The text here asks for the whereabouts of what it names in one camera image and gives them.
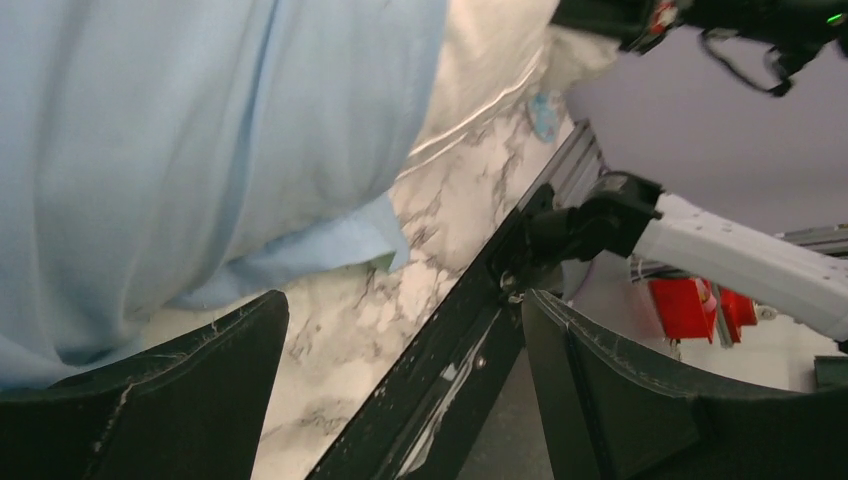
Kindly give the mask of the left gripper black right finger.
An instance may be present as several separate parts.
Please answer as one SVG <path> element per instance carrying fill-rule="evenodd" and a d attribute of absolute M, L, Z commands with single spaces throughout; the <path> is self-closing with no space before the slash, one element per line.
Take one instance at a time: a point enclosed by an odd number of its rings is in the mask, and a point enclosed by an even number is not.
<path fill-rule="evenodd" d="M 558 479 L 843 479 L 847 390 L 723 377 L 611 331 L 539 290 L 522 324 Z"/>

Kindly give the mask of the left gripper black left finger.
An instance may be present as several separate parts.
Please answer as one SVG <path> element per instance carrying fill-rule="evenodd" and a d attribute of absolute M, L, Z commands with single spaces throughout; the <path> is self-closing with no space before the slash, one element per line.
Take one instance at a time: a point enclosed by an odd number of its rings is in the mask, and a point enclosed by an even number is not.
<path fill-rule="evenodd" d="M 1 396 L 5 479 L 247 479 L 289 321 L 268 292 L 48 388 Z"/>

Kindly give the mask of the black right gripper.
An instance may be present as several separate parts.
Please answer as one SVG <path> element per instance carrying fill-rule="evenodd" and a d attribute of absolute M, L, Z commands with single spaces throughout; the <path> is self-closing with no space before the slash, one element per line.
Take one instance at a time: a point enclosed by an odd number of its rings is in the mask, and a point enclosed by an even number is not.
<path fill-rule="evenodd" d="M 561 1 L 551 23 L 616 40 L 637 54 L 688 26 L 782 50 L 834 42 L 847 55 L 847 3 L 837 0 Z"/>

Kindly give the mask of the light blue pillowcase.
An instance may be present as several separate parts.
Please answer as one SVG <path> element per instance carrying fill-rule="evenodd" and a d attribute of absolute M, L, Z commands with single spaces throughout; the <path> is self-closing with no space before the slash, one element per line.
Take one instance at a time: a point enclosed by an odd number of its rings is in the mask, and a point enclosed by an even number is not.
<path fill-rule="evenodd" d="M 1 386 L 134 354 L 214 309 L 409 249 L 388 192 L 444 1 L 5 1 Z"/>

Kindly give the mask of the white pillow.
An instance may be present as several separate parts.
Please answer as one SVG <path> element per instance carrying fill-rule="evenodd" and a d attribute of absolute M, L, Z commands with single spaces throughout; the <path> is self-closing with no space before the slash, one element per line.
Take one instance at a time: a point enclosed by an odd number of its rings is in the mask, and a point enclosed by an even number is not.
<path fill-rule="evenodd" d="M 452 1 L 426 120 L 401 174 L 431 163 L 538 91 L 564 93 L 618 57 L 618 42 L 553 26 L 554 1 Z"/>

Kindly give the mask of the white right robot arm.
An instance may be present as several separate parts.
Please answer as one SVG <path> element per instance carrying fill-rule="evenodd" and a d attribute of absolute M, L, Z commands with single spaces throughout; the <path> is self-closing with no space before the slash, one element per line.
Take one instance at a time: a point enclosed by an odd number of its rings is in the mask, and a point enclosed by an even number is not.
<path fill-rule="evenodd" d="M 711 58 L 717 38 L 764 43 L 774 98 L 789 92 L 794 74 L 825 45 L 847 45 L 843 1 L 562 1 L 551 21 L 640 54 L 680 25 L 699 29 Z M 605 251 L 638 256 L 715 281 L 847 343 L 845 260 L 731 222 L 628 172 L 602 174 L 576 207 L 531 216 L 524 248 L 513 269 L 518 291 L 567 260 Z"/>

